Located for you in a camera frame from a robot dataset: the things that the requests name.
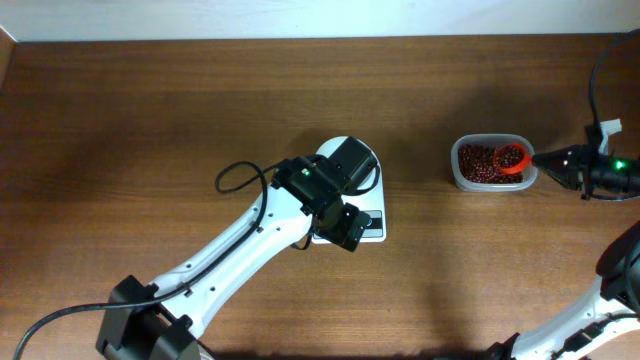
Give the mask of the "red measuring scoop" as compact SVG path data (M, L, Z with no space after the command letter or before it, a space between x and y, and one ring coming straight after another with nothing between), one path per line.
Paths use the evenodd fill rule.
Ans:
M494 167L506 175L522 172L531 164L531 161L532 156L523 145L518 143L497 148L493 156Z

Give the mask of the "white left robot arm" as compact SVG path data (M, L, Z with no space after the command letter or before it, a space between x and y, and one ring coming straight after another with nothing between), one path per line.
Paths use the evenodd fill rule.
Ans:
M112 290L98 353L108 360L213 358L200 336L272 257L312 236L357 248L371 216L351 200L372 191L380 176L374 152L353 137L283 160L251 208L196 255L147 285L128 276Z

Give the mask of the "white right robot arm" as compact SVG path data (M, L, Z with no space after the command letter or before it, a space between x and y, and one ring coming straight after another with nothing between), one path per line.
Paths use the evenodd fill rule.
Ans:
M625 201L639 196L639 162L602 154L587 145L536 154L530 163L583 199ZM576 302L549 322L495 343L484 359L584 359L639 329L639 225L601 255L596 278Z

